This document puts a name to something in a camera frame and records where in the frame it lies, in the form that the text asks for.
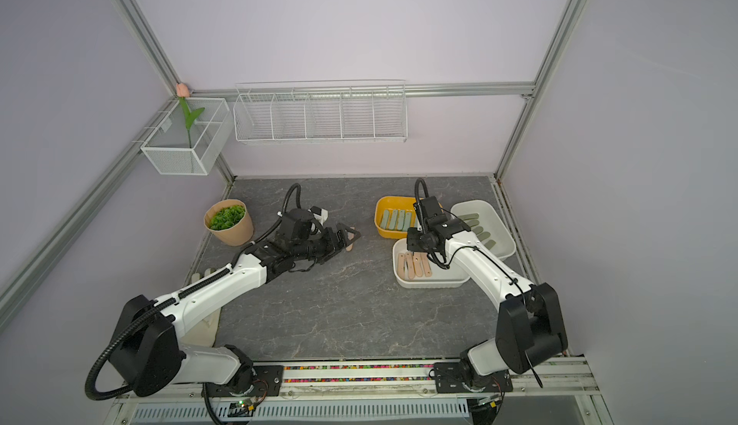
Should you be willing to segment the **mint knife bottom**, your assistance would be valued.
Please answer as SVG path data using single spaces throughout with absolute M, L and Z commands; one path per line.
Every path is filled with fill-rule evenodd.
M 390 220 L 389 220 L 389 224 L 388 224 L 388 230 L 390 230 L 390 231 L 397 231 L 395 229 L 396 220 L 397 220 L 397 211 L 399 211 L 399 210 L 392 210 L 391 211 Z

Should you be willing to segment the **yellow storage box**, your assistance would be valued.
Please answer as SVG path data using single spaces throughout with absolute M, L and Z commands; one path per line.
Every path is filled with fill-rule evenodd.
M 405 196 L 384 196 L 375 211 L 375 226 L 383 238 L 401 240 L 407 230 L 418 227 L 419 220 L 414 209 L 415 199 Z

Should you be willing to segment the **mint knife long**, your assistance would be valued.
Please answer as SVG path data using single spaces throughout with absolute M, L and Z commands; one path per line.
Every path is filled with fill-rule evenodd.
M 382 220 L 381 220 L 381 223 L 380 223 L 380 227 L 382 229 L 384 229 L 384 230 L 387 230 L 388 229 L 390 215 L 391 215 L 391 211 L 390 210 L 384 210 L 384 212 L 382 213 Z

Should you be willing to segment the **white storage box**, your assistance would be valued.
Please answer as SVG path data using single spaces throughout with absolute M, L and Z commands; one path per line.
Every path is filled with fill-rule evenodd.
M 449 269 L 440 268 L 431 263 L 431 261 L 432 277 L 415 277 L 412 281 L 401 280 L 396 273 L 397 255 L 407 252 L 410 251 L 407 249 L 407 241 L 404 238 L 395 242 L 392 249 L 393 271 L 396 281 L 403 288 L 458 288 L 470 280 L 469 275 L 457 267 L 450 267 Z
M 491 238 L 489 240 L 494 240 L 494 242 L 496 242 L 496 245 L 491 250 L 488 250 L 503 261 L 515 254 L 516 245 L 509 230 L 507 230 L 501 217 L 499 217 L 495 209 L 489 203 L 482 200 L 461 202 L 453 205 L 451 212 L 459 218 L 462 215 L 477 213 L 479 215 L 479 219 L 475 220 L 480 221 L 480 226 L 478 227 L 484 229 L 484 232 L 490 233 Z M 488 242 L 488 240 L 482 242 L 482 245 L 484 246 L 486 242 Z

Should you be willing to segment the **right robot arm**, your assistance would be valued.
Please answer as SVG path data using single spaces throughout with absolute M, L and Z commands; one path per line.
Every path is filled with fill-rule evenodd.
M 414 184 L 413 208 L 418 225 L 407 232 L 407 250 L 426 254 L 440 269 L 465 272 L 497 308 L 494 336 L 462 352 L 457 382 L 478 392 L 497 373 L 534 372 L 569 348 L 552 286 L 534 284 L 494 256 L 471 226 L 441 207 L 422 178 Z

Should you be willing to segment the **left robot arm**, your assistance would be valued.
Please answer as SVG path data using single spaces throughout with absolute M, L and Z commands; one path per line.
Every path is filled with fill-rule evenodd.
M 242 350 L 196 347 L 183 338 L 246 292 L 296 271 L 298 263 L 323 265 L 359 239 L 354 228 L 326 225 L 325 210 L 303 208 L 301 190 L 299 184 L 289 188 L 275 223 L 244 244 L 228 265 L 155 299 L 129 300 L 86 377 L 86 397 L 104 401 L 129 392 L 145 397 L 171 384 L 215 385 L 232 395 L 251 392 L 257 373 Z

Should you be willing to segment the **potted green plant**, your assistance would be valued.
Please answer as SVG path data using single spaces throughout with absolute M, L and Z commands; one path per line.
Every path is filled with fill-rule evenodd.
M 228 246 L 242 246 L 255 233 L 246 205 L 236 199 L 226 199 L 211 207 L 204 216 L 207 230 Z

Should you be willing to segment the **white mesh basket small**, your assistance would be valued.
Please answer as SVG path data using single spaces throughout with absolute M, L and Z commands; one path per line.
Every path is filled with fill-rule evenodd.
M 163 114 L 141 150 L 161 175 L 206 176 L 234 132 L 223 98 L 184 98 Z

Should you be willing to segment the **artificial tulip flower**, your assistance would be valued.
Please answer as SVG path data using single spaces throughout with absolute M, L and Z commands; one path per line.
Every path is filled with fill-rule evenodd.
M 184 126 L 186 127 L 186 134 L 188 135 L 188 146 L 192 148 L 193 143 L 192 143 L 192 137 L 191 137 L 191 128 L 194 122 L 205 111 L 205 109 L 204 108 L 197 108 L 197 109 L 190 108 L 190 105 L 188 103 L 188 98 L 190 98 L 190 89 L 186 84 L 179 83 L 176 86 L 176 94 L 177 94 L 179 105 L 182 109 L 182 113 L 184 116 Z

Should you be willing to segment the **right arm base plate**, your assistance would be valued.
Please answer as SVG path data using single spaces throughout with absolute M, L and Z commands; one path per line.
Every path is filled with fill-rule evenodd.
M 488 375 L 476 373 L 463 361 L 435 363 L 429 371 L 438 393 L 504 393 L 513 391 L 507 370 Z

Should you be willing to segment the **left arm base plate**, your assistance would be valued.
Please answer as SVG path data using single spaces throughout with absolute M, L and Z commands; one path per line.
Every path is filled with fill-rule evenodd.
M 272 397 L 280 394 L 283 365 L 255 365 L 250 373 L 240 372 L 225 385 L 205 384 L 211 398 Z

